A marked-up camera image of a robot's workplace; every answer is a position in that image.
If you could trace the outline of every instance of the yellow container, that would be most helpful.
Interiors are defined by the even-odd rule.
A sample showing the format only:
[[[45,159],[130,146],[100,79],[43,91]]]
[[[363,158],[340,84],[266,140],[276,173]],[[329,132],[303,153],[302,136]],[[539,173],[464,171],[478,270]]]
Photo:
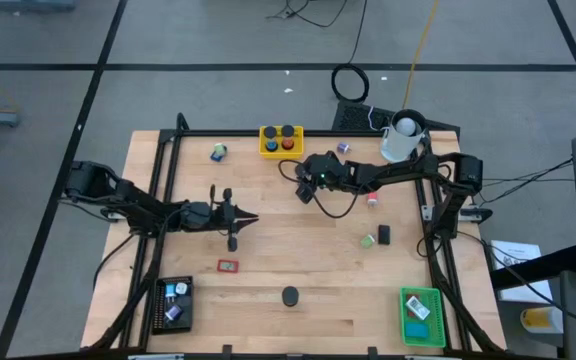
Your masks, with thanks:
[[[277,141],[279,147],[275,151],[268,151],[266,149],[266,137],[264,136],[264,129],[266,126],[259,128],[259,154],[266,159],[299,159],[301,155],[304,154],[304,127],[303,126],[293,126],[295,128],[295,134],[292,136],[294,145],[292,149],[286,150],[281,147],[283,141],[283,136],[281,136],[281,126],[274,126],[277,130],[277,136],[275,140]]]

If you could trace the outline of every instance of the green tray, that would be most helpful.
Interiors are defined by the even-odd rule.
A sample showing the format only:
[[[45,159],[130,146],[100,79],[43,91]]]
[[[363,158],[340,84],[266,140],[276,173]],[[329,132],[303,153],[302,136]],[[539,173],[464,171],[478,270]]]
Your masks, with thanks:
[[[446,333],[444,332],[444,317],[441,309],[441,293],[433,288],[402,287],[399,301],[401,310],[401,337],[407,346],[446,347]],[[430,310],[426,319],[419,320],[414,314],[408,315],[406,295],[413,294]],[[428,338],[406,336],[406,323],[423,323],[428,325]]]

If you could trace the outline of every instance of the white cup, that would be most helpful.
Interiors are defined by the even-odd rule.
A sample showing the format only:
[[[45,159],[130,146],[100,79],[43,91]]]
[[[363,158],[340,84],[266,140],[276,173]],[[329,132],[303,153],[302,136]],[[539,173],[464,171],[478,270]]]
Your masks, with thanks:
[[[410,136],[403,135],[395,129],[397,122],[404,118],[415,122],[415,132]],[[393,116],[392,122],[384,132],[380,146],[381,155],[391,163],[405,161],[425,134],[426,118],[415,110],[401,110]]]

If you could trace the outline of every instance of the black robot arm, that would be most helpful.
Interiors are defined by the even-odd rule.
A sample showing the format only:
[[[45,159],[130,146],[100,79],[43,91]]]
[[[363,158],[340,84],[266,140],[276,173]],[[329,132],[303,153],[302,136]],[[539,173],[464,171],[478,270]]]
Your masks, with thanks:
[[[454,181],[439,172],[439,167],[447,162],[454,163]],[[432,228],[438,235],[454,238],[461,207],[468,196],[481,190],[483,163],[474,156],[450,153],[424,154],[416,160],[382,166],[354,161],[342,165],[335,153],[328,151],[325,155],[308,156],[295,172],[299,182],[296,194],[305,204],[312,200],[317,188],[362,195],[388,184],[433,180],[444,190],[445,198],[433,208]]]
[[[230,189],[224,190],[224,200],[219,202],[214,200],[212,185],[210,204],[188,200],[165,204],[120,178],[108,166],[89,161],[73,162],[64,194],[72,202],[103,206],[103,214],[121,214],[131,233],[137,235],[156,237],[164,226],[166,232],[227,231],[230,251],[237,250],[234,234],[258,220],[257,215],[231,204]]]

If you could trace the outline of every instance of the paper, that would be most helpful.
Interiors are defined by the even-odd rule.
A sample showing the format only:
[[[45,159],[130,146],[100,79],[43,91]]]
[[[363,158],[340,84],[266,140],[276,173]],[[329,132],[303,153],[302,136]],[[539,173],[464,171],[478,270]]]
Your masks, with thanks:
[[[513,243],[508,241],[499,241],[499,240],[492,240],[490,242],[494,247],[499,248],[503,252],[508,253],[508,255],[512,255],[517,259],[526,259],[531,260],[541,256],[541,251],[539,250],[539,245],[533,244],[522,244],[522,243]],[[519,261],[516,259],[511,258],[508,255],[503,254],[495,248],[492,248],[493,254],[499,260],[503,261],[506,266],[520,264],[524,261]],[[494,261],[494,268],[501,269],[504,266],[500,264],[497,260]],[[539,291],[543,296],[552,300],[552,293],[550,292],[550,284],[548,284],[548,280],[542,280],[533,282],[532,285],[535,290]],[[519,286],[512,289],[505,289],[499,291],[499,299],[502,301],[514,301],[514,302],[531,302],[531,303],[539,303],[539,304],[547,304],[544,299],[540,298],[537,294],[532,292],[527,286]]]

